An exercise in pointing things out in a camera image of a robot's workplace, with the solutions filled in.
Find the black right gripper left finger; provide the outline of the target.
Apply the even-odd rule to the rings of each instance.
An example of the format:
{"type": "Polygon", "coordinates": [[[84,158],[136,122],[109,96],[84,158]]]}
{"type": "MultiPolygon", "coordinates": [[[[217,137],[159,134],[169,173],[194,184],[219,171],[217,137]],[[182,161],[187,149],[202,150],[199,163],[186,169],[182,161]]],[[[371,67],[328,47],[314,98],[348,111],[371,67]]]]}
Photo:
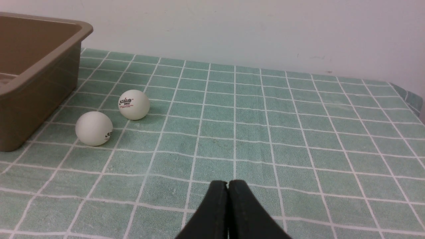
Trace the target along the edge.
{"type": "Polygon", "coordinates": [[[226,210],[228,203],[227,183],[212,181],[200,206],[177,239],[226,239],[228,225],[226,210]]]}

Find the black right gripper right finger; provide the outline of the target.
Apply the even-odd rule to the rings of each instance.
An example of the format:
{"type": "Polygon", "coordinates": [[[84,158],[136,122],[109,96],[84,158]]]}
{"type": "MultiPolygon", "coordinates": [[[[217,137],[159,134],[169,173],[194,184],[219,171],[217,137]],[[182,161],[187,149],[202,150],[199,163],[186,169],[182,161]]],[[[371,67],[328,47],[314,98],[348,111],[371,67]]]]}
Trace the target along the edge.
{"type": "Polygon", "coordinates": [[[229,182],[230,239],[290,239],[243,180],[229,182]]]}

